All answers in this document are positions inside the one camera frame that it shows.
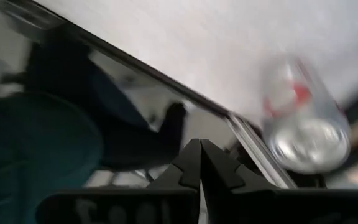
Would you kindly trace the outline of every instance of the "teal fabric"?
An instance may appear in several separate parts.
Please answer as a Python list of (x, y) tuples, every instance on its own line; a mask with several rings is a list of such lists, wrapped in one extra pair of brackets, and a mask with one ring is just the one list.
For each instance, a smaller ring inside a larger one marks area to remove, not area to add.
[(43, 94), (0, 100), (0, 224), (35, 223), (43, 198), (81, 188), (103, 140), (75, 106)]

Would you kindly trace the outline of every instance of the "plastic bottle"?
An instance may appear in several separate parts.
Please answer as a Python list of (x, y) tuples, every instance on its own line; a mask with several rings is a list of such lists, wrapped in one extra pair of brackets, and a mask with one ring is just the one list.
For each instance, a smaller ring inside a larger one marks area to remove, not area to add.
[(273, 61), (262, 75), (263, 137), (276, 160), (303, 174), (340, 166), (351, 129), (320, 79), (296, 57)]

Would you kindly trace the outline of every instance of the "teal clothing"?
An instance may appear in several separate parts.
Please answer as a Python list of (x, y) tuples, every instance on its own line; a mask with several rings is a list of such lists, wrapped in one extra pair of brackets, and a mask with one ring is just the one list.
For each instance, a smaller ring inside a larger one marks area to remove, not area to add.
[(43, 198), (81, 188), (103, 149), (77, 107), (44, 94), (0, 100), (0, 224), (35, 223)]

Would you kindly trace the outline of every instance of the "clear plastic bottle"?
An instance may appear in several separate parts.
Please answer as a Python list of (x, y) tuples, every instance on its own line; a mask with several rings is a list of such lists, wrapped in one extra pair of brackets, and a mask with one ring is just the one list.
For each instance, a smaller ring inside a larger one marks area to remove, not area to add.
[(314, 174), (347, 159), (349, 123), (320, 79), (298, 58), (286, 56), (268, 64), (262, 91), (264, 141), (282, 166)]

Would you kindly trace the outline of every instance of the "white surface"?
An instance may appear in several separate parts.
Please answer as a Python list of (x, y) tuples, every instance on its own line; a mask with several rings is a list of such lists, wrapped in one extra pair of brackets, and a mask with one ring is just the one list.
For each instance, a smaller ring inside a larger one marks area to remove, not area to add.
[(35, 1), (256, 122), (260, 67), (282, 52), (307, 58), (340, 103), (358, 91), (358, 1)]

